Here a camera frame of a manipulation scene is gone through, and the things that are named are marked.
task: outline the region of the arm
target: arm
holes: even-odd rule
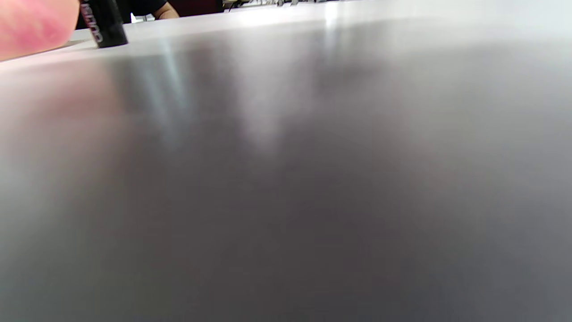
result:
[[[159,10],[155,11],[153,15],[155,16],[155,19],[173,19],[179,17],[177,10],[175,10],[169,2],[167,2],[163,7],[160,7]]]

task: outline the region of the person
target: person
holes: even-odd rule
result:
[[[155,19],[178,18],[175,8],[167,0],[116,0],[123,23],[131,22],[131,13],[134,15],[152,14]],[[85,29],[84,19],[77,20],[76,29]]]

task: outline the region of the black cylindrical object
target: black cylindrical object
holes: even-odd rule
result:
[[[127,44],[115,0],[80,0],[80,12],[99,48]]]

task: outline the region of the gray table surface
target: gray table surface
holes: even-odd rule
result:
[[[0,321],[569,321],[565,10],[422,2],[1,63]]]

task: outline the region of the glossy surface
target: glossy surface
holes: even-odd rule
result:
[[[490,8],[300,3],[0,64],[0,320],[567,320],[572,38]]]

